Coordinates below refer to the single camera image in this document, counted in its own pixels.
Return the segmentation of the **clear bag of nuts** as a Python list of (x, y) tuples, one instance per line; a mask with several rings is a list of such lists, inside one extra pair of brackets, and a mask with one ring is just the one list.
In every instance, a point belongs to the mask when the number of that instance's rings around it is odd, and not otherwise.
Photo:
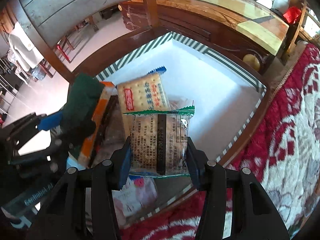
[[(170, 110), (176, 110), (180, 108), (183, 107), (181, 107), (178, 102), (174, 102), (172, 109)], [(125, 137), (119, 100), (115, 98), (112, 100), (111, 104), (108, 105), (106, 114), (101, 122), (96, 140), (97, 156), (94, 162), (97, 163), (104, 157), (109, 158), (115, 150), (124, 145), (126, 139), (127, 137)]]

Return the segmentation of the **blue white cracker pack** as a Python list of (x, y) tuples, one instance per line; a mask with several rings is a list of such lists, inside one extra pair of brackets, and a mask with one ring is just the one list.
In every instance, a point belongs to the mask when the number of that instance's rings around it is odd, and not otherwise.
[(122, 113), (125, 137), (130, 135), (133, 117), (127, 115), (133, 112), (170, 109), (168, 97), (161, 81), (161, 74), (167, 69), (162, 66), (148, 74), (117, 85), (118, 100)]

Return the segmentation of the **green striped white box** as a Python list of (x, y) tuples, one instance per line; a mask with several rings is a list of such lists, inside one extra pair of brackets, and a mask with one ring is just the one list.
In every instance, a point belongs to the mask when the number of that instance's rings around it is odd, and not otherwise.
[(165, 67), (164, 90), (171, 100), (195, 106), (189, 136), (196, 148), (219, 163), (236, 155), (255, 130), (268, 98), (261, 76), (238, 60), (170, 31), (106, 66), (99, 81), (119, 84)]

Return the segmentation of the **floral fleece blanket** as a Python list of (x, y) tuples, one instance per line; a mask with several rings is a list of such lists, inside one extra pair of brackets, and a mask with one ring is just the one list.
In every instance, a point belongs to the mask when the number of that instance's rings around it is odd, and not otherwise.
[(272, 96), (252, 139), (229, 164), (249, 168), (288, 230), (317, 204), (319, 177), (319, 49), (299, 42), (281, 70), (270, 70)]

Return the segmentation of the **wooden glass-top cabinet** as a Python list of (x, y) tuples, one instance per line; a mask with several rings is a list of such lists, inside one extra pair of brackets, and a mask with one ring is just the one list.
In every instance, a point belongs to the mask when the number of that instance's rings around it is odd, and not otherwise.
[(253, 0), (156, 0), (162, 26), (200, 38), (259, 73), (272, 63), (289, 26)]

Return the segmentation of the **green edged clear biscuit pack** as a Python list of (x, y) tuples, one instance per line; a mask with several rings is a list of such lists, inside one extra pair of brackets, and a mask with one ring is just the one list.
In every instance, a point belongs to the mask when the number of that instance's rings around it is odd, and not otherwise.
[(188, 174), (186, 163), (189, 122), (194, 106), (170, 111), (133, 112), (130, 131), (130, 173), (142, 177)]

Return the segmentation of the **dark green snack pack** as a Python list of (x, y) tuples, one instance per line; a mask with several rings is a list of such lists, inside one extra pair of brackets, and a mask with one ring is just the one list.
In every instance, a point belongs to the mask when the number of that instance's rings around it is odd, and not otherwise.
[(69, 142), (73, 144), (70, 153), (74, 157), (80, 155), (84, 140), (96, 129), (92, 116), (103, 88), (102, 83), (81, 73), (75, 78), (69, 90), (67, 102), (62, 109), (60, 128), (70, 137)]

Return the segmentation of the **orange cracker pack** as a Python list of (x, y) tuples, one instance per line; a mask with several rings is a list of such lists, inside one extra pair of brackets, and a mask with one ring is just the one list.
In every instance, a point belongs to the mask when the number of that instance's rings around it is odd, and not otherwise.
[(91, 118), (95, 123), (96, 128), (94, 132), (84, 140), (78, 157), (78, 163), (84, 168), (89, 168), (89, 162), (94, 149), (97, 133), (110, 97), (115, 90), (115, 85), (112, 82), (102, 81), (101, 83), (104, 85), (104, 88)]

